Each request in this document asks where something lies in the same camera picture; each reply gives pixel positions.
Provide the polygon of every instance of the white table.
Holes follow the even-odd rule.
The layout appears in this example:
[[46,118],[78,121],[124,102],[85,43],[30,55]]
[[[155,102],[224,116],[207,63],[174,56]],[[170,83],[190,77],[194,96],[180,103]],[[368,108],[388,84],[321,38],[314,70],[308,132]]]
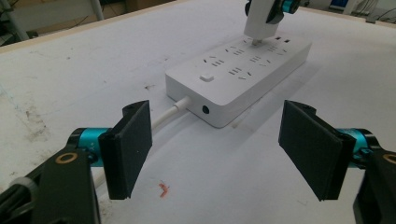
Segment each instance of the white table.
[[[157,118],[173,103],[165,69],[242,35],[244,4],[181,1],[0,48],[0,188],[76,128],[114,126],[125,105],[150,100]],[[223,129],[190,112],[162,125],[132,198],[99,190],[103,223],[355,222],[363,171],[348,170],[338,201],[318,202],[278,145],[283,102],[394,151],[396,29],[299,10],[279,30],[313,41],[307,62]]]

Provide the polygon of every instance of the blue servo part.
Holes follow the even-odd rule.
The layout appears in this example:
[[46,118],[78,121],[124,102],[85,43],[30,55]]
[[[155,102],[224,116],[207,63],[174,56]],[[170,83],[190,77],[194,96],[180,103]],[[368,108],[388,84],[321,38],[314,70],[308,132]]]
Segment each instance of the blue servo part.
[[355,146],[353,147],[353,160],[350,165],[364,168],[362,164],[364,163],[365,159],[368,158],[371,153],[373,153],[364,134],[357,129],[337,129],[337,131],[348,134],[356,139]]
[[109,128],[87,128],[79,138],[78,147],[90,152],[89,157],[93,161],[91,167],[103,167],[99,136],[108,130]]

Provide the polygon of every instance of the round black port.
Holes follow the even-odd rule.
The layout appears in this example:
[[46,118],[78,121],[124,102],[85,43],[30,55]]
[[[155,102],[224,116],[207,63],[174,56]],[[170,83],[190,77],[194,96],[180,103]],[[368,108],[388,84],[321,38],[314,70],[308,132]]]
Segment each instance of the round black port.
[[202,106],[202,111],[203,111],[205,114],[209,114],[209,108],[207,108],[206,105]]

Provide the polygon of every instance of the power switch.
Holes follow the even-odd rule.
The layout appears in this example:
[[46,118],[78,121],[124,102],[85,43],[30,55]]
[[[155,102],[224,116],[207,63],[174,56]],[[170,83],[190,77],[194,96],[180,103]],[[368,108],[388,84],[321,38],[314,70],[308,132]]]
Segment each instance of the power switch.
[[202,75],[199,78],[205,82],[210,82],[213,81],[213,79],[215,79],[215,77],[213,77],[212,75]]

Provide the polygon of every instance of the power strip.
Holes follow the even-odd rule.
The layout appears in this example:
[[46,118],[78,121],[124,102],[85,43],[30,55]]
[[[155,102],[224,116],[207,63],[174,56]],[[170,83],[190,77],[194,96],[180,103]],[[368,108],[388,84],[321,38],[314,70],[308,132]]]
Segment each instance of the power strip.
[[311,47],[284,34],[251,42],[244,36],[167,70],[168,96],[189,96],[192,113],[222,128],[299,67]]

